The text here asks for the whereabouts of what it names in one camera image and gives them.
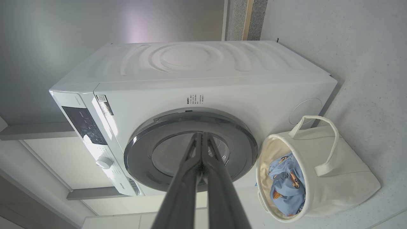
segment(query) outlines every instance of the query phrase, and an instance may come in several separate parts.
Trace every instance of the metal tongs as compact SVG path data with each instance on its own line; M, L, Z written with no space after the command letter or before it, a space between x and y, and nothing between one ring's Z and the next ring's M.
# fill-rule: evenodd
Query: metal tongs
M250 229L213 136L207 132L192 136L152 229L194 228L195 195L201 179L208 185L209 228Z

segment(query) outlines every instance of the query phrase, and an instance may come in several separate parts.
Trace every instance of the washing machine door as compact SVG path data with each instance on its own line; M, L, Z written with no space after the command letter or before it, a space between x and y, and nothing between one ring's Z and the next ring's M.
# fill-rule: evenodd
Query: washing machine door
M212 133L232 181L255 164L258 146L243 122L218 110L186 108L153 117L135 131L125 149L127 171L145 186L167 191L196 132ZM197 189L206 191L207 184L201 181Z

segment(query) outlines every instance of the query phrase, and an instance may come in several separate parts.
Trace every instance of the clothes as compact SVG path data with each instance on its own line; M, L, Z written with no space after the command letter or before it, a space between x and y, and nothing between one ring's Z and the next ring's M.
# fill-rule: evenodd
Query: clothes
M269 177L273 179L270 198L278 210L286 216L301 211L305 202L305 181L292 152L270 163Z

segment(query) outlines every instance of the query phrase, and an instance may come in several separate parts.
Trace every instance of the gray tile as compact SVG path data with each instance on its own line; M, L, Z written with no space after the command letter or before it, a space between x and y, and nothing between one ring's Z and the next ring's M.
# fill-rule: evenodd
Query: gray tile
M242 40L246 20L246 11L247 0L229 0L225 40Z
M260 40L268 0L254 0L247 40Z

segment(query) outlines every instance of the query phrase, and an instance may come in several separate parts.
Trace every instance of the control panel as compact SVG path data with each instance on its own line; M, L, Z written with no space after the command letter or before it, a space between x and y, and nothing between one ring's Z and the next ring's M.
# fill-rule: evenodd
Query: control panel
M54 97L60 102L67 118L77 130L96 164L101 167L118 192L128 196L138 195L139 188L134 182L130 183L129 178L124 174L80 96L75 93L55 92Z

